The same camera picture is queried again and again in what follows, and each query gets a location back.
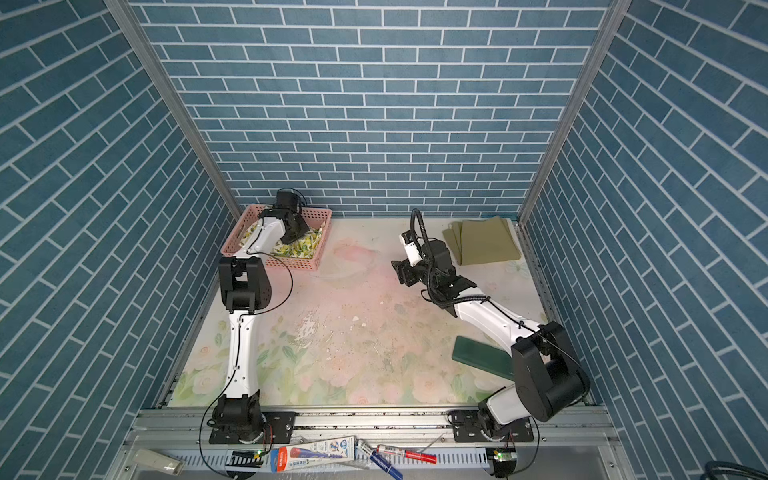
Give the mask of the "lemon print skirt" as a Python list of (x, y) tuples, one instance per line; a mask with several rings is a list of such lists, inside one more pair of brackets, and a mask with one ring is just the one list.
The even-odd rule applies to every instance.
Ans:
[(237, 255), (243, 257), (263, 252), (277, 257), (312, 259), (319, 248), (326, 224), (311, 228), (301, 239), (289, 245), (282, 244), (277, 236), (282, 226), (282, 222), (277, 219), (257, 220), (244, 230)]

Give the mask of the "olive green skirt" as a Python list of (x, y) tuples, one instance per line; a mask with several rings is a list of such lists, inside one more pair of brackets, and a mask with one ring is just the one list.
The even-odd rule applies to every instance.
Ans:
[(517, 261), (522, 254), (509, 221), (501, 217), (455, 221), (442, 231), (459, 265)]

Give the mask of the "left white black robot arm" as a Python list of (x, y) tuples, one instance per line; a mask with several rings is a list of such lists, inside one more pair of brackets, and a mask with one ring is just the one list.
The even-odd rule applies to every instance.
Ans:
[(264, 432), (259, 405), (256, 344), (259, 314), (272, 311), (272, 285), (266, 260), (277, 244), (288, 245), (309, 232), (302, 210), (302, 195), (280, 189), (272, 205), (255, 222), (243, 224), (236, 248), (219, 260), (218, 275), (223, 306), (229, 314), (230, 351), (227, 380), (216, 400), (209, 425), (253, 443)]

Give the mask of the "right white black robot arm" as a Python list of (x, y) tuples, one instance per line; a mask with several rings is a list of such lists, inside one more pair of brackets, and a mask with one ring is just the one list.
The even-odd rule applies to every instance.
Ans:
[(589, 393), (589, 377), (562, 325), (537, 323), (498, 304), (457, 273), (444, 242), (405, 232), (400, 243), (407, 258), (392, 263), (398, 281), (422, 284), (427, 301), (480, 330), (511, 359), (513, 385), (479, 404), (487, 432), (525, 418), (546, 422)]

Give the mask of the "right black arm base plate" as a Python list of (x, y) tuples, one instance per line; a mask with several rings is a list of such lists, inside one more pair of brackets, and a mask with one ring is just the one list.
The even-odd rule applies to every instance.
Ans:
[(519, 419), (497, 427), (492, 420), (483, 419), (477, 410), (454, 409), (446, 414), (456, 443), (532, 442), (535, 439), (531, 423)]

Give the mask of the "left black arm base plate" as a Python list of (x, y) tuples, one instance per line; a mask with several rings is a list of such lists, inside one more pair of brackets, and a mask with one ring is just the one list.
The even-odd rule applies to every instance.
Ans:
[(297, 413), (294, 411), (267, 411), (261, 419), (244, 423), (221, 423), (208, 419), (206, 426), (211, 429), (210, 444), (246, 445), (288, 444), (293, 435)]

